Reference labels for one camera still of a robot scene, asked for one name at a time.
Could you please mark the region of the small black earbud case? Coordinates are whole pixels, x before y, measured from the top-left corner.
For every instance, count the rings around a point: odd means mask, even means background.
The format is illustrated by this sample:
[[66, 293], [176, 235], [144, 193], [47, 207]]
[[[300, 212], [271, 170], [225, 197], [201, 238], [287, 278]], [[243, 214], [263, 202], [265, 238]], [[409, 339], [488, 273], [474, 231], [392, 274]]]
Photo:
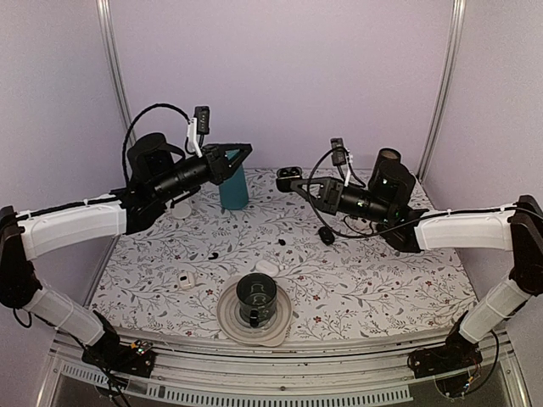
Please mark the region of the small black earbud case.
[[326, 246], [330, 246], [335, 242], [335, 234], [326, 226], [322, 226], [318, 229], [318, 236]]

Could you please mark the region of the black oval charging case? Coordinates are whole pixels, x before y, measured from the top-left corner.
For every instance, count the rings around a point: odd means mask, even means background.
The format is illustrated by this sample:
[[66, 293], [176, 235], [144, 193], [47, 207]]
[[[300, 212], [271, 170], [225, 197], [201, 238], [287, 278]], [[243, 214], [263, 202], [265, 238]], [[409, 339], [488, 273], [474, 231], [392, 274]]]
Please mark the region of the black oval charging case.
[[291, 184], [302, 178], [302, 169], [298, 166], [283, 167], [277, 170], [276, 187], [279, 192], [291, 192]]

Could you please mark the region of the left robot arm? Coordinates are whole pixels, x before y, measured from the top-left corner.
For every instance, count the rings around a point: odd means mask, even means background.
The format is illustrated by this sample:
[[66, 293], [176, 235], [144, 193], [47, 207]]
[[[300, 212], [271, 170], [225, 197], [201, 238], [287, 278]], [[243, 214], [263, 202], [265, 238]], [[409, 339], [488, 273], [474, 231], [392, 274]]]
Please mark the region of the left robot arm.
[[150, 133], [127, 152], [132, 175], [126, 187], [35, 212], [2, 208], [1, 304], [44, 319], [79, 339], [107, 367], [120, 367], [126, 350], [115, 329], [102, 316], [40, 282], [32, 261], [76, 243], [147, 230], [164, 214], [167, 203], [195, 194], [207, 182], [222, 184], [251, 151], [248, 143], [213, 143], [186, 157], [164, 134]]

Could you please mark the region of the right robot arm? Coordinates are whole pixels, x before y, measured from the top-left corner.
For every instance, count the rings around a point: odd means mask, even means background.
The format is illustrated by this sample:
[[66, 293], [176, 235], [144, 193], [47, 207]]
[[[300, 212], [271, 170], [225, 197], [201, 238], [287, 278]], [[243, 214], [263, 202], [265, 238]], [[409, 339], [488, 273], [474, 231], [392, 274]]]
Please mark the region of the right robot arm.
[[413, 209], [415, 178], [397, 159], [375, 164], [367, 187], [333, 177], [303, 178], [298, 167], [277, 172], [277, 189], [296, 192], [316, 214], [343, 213], [374, 222], [378, 235], [402, 253], [438, 248], [493, 248], [511, 251], [508, 276], [454, 325], [439, 350], [439, 362], [457, 369], [496, 325], [542, 293], [542, 211], [529, 195], [489, 209]]

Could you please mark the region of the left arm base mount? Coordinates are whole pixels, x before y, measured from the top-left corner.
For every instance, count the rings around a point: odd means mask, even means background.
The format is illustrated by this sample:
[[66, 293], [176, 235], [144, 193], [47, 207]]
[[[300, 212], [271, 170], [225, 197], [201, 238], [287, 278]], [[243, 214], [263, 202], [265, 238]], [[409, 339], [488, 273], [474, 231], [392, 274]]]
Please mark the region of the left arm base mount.
[[107, 371], [150, 378], [157, 354], [153, 350], [140, 351], [138, 347], [120, 343], [96, 343], [86, 347], [81, 360]]

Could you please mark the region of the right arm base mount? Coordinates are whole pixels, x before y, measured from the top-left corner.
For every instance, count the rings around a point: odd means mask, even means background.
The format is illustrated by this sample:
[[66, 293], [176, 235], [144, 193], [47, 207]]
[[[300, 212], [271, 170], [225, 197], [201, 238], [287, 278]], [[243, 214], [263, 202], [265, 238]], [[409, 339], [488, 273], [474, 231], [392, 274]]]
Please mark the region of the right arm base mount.
[[459, 348], [441, 345], [412, 351], [407, 357], [407, 366], [413, 371], [415, 378], [423, 378], [476, 366], [482, 361], [478, 347], [463, 352]]

